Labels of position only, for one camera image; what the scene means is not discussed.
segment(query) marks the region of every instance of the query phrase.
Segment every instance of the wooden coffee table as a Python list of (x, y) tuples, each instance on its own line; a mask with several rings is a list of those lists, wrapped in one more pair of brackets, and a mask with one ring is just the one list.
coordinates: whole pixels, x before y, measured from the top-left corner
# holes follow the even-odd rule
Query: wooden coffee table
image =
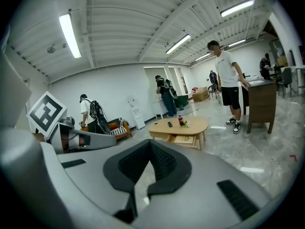
[(149, 134), (154, 139), (155, 137), (168, 139), (170, 135), (193, 135), (194, 142), (196, 138), (199, 140), (199, 147), (201, 147), (201, 133), (203, 134), (203, 139), (205, 140), (204, 131), (209, 127), (208, 120), (201, 116), (190, 116), (183, 118), (184, 121), (190, 122), (190, 127), (180, 126), (178, 118), (166, 118), (158, 120), (157, 124), (151, 124), (149, 126)]

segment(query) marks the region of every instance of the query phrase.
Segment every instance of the sneakers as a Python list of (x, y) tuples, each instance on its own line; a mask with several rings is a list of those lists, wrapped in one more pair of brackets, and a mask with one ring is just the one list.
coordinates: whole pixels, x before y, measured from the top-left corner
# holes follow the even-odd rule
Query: sneakers
[(234, 124), (235, 122), (236, 122), (236, 120), (234, 118), (231, 118), (226, 122), (226, 124), (231, 125), (231, 124)]
[(234, 133), (234, 134), (239, 133), (240, 127), (241, 127), (240, 122), (236, 122), (236, 123), (235, 123), (234, 130), (233, 130), (233, 133)]

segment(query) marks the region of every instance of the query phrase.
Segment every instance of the soda bottle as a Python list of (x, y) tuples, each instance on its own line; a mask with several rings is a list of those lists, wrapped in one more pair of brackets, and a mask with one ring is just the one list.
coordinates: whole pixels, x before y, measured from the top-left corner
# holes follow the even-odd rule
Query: soda bottle
[(181, 115), (179, 115), (179, 119), (178, 120), (179, 120), (179, 124), (180, 125), (184, 125), (184, 122), (183, 122), (183, 119), (182, 119)]

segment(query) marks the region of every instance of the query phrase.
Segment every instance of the cap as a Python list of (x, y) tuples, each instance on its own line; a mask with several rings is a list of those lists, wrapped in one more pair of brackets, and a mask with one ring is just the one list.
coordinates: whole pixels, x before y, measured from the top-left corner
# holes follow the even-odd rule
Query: cap
[(80, 103), (81, 103), (81, 99), (82, 98), (87, 98), (87, 95), (86, 94), (82, 94), (81, 96), (80, 96)]
[(159, 76), (159, 75), (156, 75), (156, 77), (155, 77), (156, 81), (157, 81), (157, 78), (161, 78), (161, 76)]

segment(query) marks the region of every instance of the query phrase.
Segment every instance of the person sitting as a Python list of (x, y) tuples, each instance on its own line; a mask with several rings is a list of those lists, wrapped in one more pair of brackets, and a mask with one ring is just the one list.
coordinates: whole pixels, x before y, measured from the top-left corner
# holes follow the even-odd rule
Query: person sitting
[(213, 72), (213, 71), (211, 71), (209, 77), (210, 77), (211, 83), (212, 83), (212, 84), (216, 84), (216, 85), (217, 85), (217, 91), (219, 91), (219, 90), (218, 90), (218, 81), (217, 81), (217, 75), (216, 75), (216, 73)]

